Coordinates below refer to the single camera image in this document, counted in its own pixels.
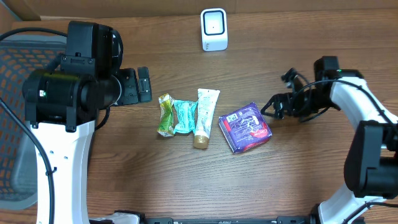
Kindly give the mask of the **green juice carton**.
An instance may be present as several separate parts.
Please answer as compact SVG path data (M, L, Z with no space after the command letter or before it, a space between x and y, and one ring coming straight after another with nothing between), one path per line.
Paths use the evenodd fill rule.
M174 135L174 99L168 94L158 98L160 106L160 123L157 132L163 137L172 137Z

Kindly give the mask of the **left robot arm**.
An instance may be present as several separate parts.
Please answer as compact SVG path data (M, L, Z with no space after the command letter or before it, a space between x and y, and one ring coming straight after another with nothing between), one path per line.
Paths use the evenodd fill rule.
M143 223L136 213L115 211L90 218L88 162L100 111L148 103L147 67L121 68L123 41L112 27L71 21L66 49L22 87L37 160L38 223Z

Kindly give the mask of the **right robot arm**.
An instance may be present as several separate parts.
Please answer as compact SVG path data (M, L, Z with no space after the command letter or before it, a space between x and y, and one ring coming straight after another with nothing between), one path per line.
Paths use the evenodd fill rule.
M364 223L362 214L374 206L396 208L397 116L370 91L359 70L342 69L336 56L313 64L315 80L308 82L296 69L281 76L289 88L261 109L264 116L293 116L305 123L334 108L344 112L355 134L344 163L344 184L328 200L315 205L300 223Z

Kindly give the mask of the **purple red pad package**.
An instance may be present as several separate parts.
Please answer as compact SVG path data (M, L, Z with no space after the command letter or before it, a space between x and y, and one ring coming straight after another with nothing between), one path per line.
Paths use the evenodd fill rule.
M234 154L266 143L272 131L254 102L220 116L219 127Z

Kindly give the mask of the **teal wet wipes pack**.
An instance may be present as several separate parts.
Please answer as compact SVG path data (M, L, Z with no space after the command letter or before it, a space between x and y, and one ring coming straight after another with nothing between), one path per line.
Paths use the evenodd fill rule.
M195 132L196 101L175 100L174 108L177 113L178 123L174 127L174 134L189 134Z

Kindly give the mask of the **white barcode scanner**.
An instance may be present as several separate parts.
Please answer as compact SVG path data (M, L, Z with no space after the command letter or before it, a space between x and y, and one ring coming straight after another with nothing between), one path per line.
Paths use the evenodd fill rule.
M204 9L200 14L201 41L205 52L222 51L228 47L226 11L222 8Z

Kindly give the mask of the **white tube gold cap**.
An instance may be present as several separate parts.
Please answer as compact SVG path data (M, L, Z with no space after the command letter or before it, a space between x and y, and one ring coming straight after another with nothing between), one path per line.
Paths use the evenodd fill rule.
M208 147L211 125L219 95L219 90L198 89L197 125L193 140L193 147L197 149L206 149Z

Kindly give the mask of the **grey plastic basket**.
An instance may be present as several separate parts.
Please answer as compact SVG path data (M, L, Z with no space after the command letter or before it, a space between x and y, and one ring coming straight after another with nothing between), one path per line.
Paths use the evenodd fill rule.
M22 84L65 50L66 38L13 35L1 41L1 98L24 120ZM1 208L23 210L37 201L35 147L23 130L1 110Z

